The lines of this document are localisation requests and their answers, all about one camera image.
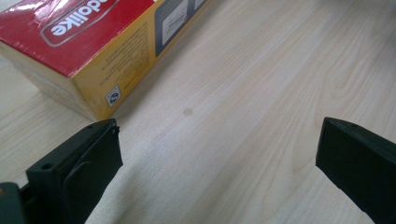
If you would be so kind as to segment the red and yellow box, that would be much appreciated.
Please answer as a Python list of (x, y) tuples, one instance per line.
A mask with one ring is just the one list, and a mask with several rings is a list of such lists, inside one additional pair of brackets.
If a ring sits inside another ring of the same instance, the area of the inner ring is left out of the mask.
[(208, 0), (21, 0), (0, 12), (0, 54), (40, 90), (108, 119)]

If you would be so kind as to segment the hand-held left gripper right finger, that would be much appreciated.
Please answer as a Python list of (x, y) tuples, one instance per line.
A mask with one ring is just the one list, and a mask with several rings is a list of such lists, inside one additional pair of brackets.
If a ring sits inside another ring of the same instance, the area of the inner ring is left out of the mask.
[(396, 144), (357, 124), (326, 118), (316, 166), (375, 224), (396, 224)]

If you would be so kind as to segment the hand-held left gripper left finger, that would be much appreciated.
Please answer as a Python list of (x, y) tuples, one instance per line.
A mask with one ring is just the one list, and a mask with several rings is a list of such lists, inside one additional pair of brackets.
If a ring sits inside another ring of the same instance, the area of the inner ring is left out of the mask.
[(114, 119), (74, 134), (26, 171), (35, 224), (84, 224), (122, 166)]

